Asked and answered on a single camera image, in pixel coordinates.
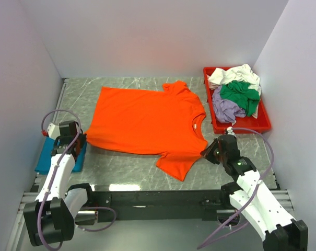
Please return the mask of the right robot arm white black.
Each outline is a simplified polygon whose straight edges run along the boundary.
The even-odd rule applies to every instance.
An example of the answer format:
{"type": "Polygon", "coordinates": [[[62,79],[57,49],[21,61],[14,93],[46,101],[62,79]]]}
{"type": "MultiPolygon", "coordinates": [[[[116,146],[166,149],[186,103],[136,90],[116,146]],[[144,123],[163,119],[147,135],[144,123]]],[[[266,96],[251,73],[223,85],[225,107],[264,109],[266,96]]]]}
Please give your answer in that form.
{"type": "Polygon", "coordinates": [[[222,164],[233,178],[222,186],[220,204],[235,208],[235,216],[245,217],[259,234],[264,250],[307,250],[307,225],[278,202],[256,166],[241,156],[233,134],[219,136],[201,155],[211,163],[222,164]]]}

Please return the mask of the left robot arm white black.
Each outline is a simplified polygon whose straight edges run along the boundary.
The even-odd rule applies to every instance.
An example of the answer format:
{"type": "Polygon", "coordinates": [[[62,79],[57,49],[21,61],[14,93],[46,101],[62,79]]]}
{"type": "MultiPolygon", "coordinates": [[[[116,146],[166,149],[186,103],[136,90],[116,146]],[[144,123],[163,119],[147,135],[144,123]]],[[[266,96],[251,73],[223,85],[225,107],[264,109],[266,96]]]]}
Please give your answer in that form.
{"type": "Polygon", "coordinates": [[[51,147],[43,150],[38,164],[46,167],[48,175],[35,201],[26,204],[23,212],[32,246],[69,241],[79,210],[89,210],[95,204],[88,183],[67,185],[70,175],[82,170],[86,153],[86,134],[79,123],[50,123],[46,139],[51,147]]]}

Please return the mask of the orange t-shirt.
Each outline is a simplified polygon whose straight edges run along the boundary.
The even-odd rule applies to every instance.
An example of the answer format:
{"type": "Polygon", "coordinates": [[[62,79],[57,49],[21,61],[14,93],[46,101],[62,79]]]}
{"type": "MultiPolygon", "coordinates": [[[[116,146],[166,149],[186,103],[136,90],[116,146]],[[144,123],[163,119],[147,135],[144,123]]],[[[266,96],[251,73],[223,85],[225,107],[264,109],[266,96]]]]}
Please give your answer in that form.
{"type": "Polygon", "coordinates": [[[207,146],[201,132],[206,112],[183,81],[162,91],[103,86],[87,142],[105,150],[159,155],[156,166],[184,181],[207,146]]]}

